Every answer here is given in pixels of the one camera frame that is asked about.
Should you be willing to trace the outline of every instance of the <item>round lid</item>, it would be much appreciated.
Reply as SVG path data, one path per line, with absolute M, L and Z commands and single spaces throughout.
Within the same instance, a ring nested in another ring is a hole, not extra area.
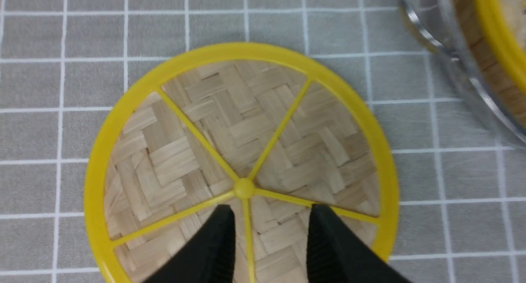
M 307 282 L 314 202 L 387 259 L 398 184 L 376 120 L 326 68 L 262 44 L 191 51 L 140 79 L 103 124 L 85 187 L 95 259 L 119 283 L 153 274 L 216 204 L 235 213 L 235 282 Z

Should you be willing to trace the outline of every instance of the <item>gray grid mat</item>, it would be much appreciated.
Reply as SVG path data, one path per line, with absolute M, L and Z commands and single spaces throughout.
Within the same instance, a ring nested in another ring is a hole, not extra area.
M 319 60 L 373 109 L 400 176 L 395 268 L 416 283 L 526 283 L 526 155 L 472 119 L 395 0 L 1 3 L 2 283 L 102 282 L 82 192 L 107 112 L 169 57 L 248 40 Z

